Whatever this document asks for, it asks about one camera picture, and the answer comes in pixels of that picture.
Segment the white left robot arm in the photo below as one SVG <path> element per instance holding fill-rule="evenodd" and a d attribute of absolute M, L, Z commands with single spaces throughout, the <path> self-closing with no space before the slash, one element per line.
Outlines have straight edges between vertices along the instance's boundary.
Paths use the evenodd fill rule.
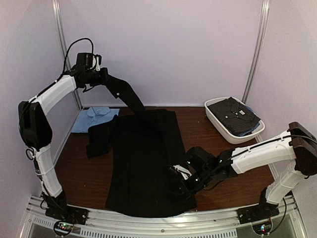
<path fill-rule="evenodd" d="M 76 89 L 85 88 L 86 85 L 105 85 L 107 80 L 108 70 L 105 67 L 94 70 L 73 69 L 62 74 L 28 101 L 19 103 L 19 133 L 27 146 L 26 154 L 33 161 L 45 195 L 57 198 L 63 192 L 51 156 L 53 130 L 47 119 L 48 113 Z"/>

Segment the black long sleeve shirt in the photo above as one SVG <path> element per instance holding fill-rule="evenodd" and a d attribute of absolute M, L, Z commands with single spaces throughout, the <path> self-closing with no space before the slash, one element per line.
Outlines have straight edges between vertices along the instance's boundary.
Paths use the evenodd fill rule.
<path fill-rule="evenodd" d="M 102 76 L 101 84 L 131 110 L 127 116 L 89 128 L 87 156 L 113 153 L 106 208 L 132 217 L 165 218 L 197 206 L 195 197 L 179 189 L 185 148 L 176 114 L 146 110 L 124 80 Z"/>

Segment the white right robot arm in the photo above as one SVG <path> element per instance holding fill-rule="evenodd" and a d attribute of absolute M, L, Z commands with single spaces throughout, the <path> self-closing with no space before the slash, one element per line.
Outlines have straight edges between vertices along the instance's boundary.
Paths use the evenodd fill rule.
<path fill-rule="evenodd" d="M 188 198 L 205 188 L 212 180 L 223 181 L 249 170 L 280 161 L 289 161 L 279 178 L 264 189 L 264 198 L 254 207 L 254 215 L 264 219 L 273 205 L 294 189 L 301 180 L 317 173 L 317 138 L 298 122 L 269 140 L 221 152 L 217 157 L 196 146 L 185 154 L 183 165 L 170 171 L 177 174 L 175 195 Z"/>

